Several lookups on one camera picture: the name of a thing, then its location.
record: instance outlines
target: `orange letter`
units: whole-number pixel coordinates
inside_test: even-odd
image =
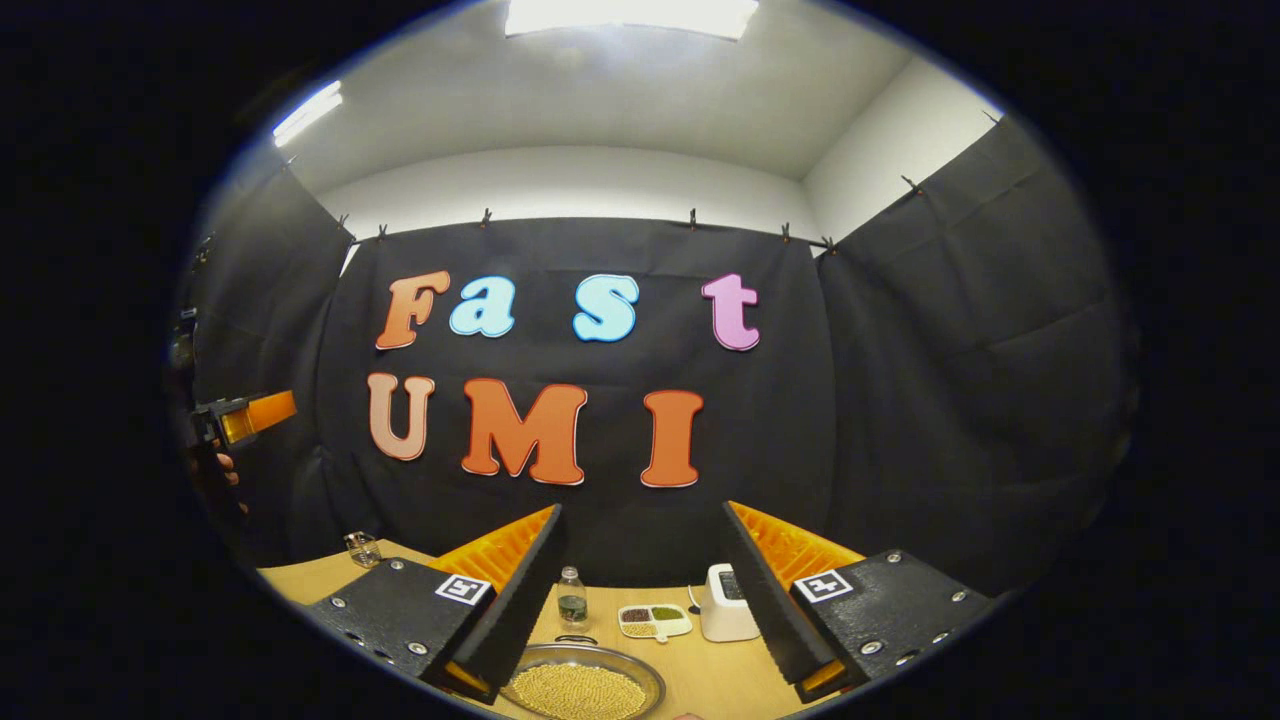
[[[538,461],[529,477],[557,486],[576,486],[585,474],[577,466],[577,411],[586,405],[586,391],[575,386],[547,386],[538,395],[529,418],[520,419],[511,393],[502,380],[476,378],[462,386],[471,398],[471,451],[462,469],[476,475],[497,475],[492,448],[498,446],[507,473],[515,478],[538,447]]]
[[[378,450],[397,460],[415,460],[426,447],[426,396],[435,392],[431,378],[408,378],[408,434],[403,438],[392,432],[392,391],[396,375],[370,373],[369,375],[369,432]]]
[[[698,469],[690,461],[694,414],[703,398],[682,389],[650,392],[644,406],[653,413],[653,454],[640,482],[652,488],[681,488],[698,482]]]
[[[444,270],[393,282],[392,307],[387,311],[387,327],[383,329],[383,334],[378,336],[374,346],[378,350],[394,350],[412,345],[417,333],[410,327],[410,322],[419,325],[425,323],[431,315],[433,291],[444,292],[447,290],[449,290],[449,273]]]

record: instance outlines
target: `white wall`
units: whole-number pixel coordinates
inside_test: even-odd
[[[804,179],[820,234],[837,241],[992,128],[1001,111],[916,56],[863,110]]]
[[[521,147],[379,173],[320,196],[357,238],[516,218],[653,218],[818,240],[799,182],[726,163],[623,147]]]

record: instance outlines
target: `blue letter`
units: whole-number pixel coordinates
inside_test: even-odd
[[[484,297],[476,297],[481,292]],[[474,279],[462,288],[462,300],[449,315],[449,329],[458,334],[483,333],[502,337],[516,327],[511,304],[516,300],[516,283],[498,275]]]
[[[577,286],[576,297],[585,313],[573,315],[573,332],[582,342],[616,342],[636,327],[631,304],[640,300],[640,286],[628,275],[591,275]]]

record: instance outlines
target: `ceiling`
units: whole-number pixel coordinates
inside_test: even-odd
[[[284,154],[314,193],[484,150],[678,152],[803,179],[911,51],[808,0],[760,0],[737,42],[646,27],[504,37],[507,0],[404,31],[337,77]]]

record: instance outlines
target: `black curtain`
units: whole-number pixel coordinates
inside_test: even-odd
[[[1085,205],[1014,118],[818,259],[836,366],[828,537],[997,593],[1106,497],[1133,387]]]
[[[233,167],[205,218],[207,260],[197,265],[197,402],[292,391],[297,415],[233,452],[250,507],[234,544],[256,566],[293,561],[288,518],[319,514],[314,493],[315,365],[324,318],[351,234],[316,202],[270,146]]]
[[[416,341],[379,351],[393,281],[445,270],[451,287],[415,325]],[[736,273],[758,293],[746,351],[713,334],[701,287]],[[571,322],[589,275],[630,275],[639,286],[635,327],[617,342],[584,342]],[[516,286],[513,328],[500,337],[449,327],[466,283],[500,275]],[[370,373],[399,386],[392,428],[404,436],[404,380],[431,378],[426,446],[403,461],[370,432]],[[472,409],[463,384],[506,383],[524,416],[539,392],[567,383],[588,392],[577,429],[579,486],[467,473]],[[338,284],[321,346],[319,383],[324,492],[337,529],[365,529],[429,553],[460,546],[552,502],[564,503],[567,562],[591,584],[696,583],[723,561],[716,542],[724,500],[737,500],[822,532],[831,498],[835,406],[822,291],[804,243],[742,229],[630,219],[532,219],[440,227],[366,240]],[[645,487],[650,392],[698,393],[691,461],[696,483]],[[317,550],[340,550],[329,520],[292,518]]]

